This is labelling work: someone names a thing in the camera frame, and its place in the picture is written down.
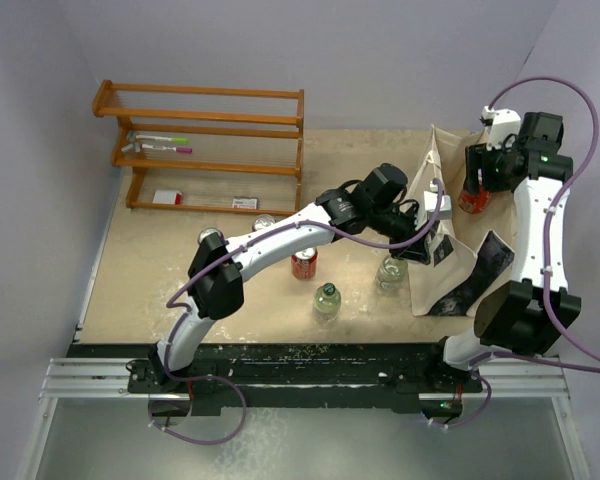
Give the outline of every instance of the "marker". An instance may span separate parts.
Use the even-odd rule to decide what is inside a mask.
[[[177,152],[177,153],[188,153],[188,154],[193,153],[193,149],[191,149],[191,148],[166,147],[164,145],[149,145],[148,143],[143,143],[142,148],[146,148],[147,150],[160,150],[160,151],[170,150],[172,152]]]
[[[138,140],[153,140],[154,142],[173,142],[187,144],[189,140],[185,137],[157,137],[155,135],[136,135]]]

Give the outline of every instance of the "clear plastic bottle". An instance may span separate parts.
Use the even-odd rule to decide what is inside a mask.
[[[376,273],[376,285],[381,290],[396,290],[407,274],[407,260],[387,255]]]
[[[313,299],[313,316],[321,324],[331,322],[338,316],[342,298],[333,283],[318,287]]]

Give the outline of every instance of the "bottle cap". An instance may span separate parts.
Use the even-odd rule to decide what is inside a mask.
[[[336,293],[336,286],[333,283],[325,283],[322,287],[322,292],[325,295],[331,296]]]

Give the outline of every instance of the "purple-gray wall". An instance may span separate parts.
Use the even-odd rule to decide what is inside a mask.
[[[583,87],[600,116],[600,0],[561,0],[520,73],[520,78],[550,74]],[[528,84],[511,92],[506,102],[518,111],[546,110],[565,116],[562,152],[576,162],[591,139],[588,110],[565,87]],[[564,264],[569,290],[582,297],[583,309],[572,331],[600,352],[600,141],[589,169],[574,185],[565,219]],[[562,358],[595,362],[561,341]],[[596,479],[600,479],[600,376],[568,372],[574,416]]]
[[[466,128],[556,0],[60,0],[102,80],[306,90],[307,128]]]
[[[56,2],[0,1],[0,480],[71,340],[117,184],[97,88]]]

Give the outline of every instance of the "beige bag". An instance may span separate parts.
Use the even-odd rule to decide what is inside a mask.
[[[479,301],[509,279],[517,225],[513,194],[492,195],[479,214],[468,214],[458,206],[465,179],[465,147],[485,143],[487,138],[486,131],[458,137],[431,129],[427,152],[407,198],[422,201],[424,190],[438,178],[451,197],[453,218],[437,222],[427,236],[429,265],[409,262],[416,316],[474,316]]]

